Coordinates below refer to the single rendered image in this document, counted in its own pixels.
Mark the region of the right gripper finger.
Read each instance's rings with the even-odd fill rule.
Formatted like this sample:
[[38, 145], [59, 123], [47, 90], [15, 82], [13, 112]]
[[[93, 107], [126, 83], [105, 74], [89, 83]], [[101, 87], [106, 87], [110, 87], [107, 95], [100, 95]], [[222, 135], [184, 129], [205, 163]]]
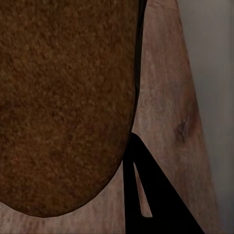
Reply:
[[[141, 214], [134, 163], [153, 217]], [[140, 137], [123, 158], [126, 234], [205, 234]]]

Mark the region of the sandal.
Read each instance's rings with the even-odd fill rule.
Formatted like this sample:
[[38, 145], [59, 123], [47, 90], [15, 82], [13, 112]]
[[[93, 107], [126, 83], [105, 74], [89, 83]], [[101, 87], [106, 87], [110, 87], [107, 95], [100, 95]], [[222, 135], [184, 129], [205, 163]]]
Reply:
[[140, 92], [147, 0], [0, 0], [0, 202], [41, 218], [119, 169]]

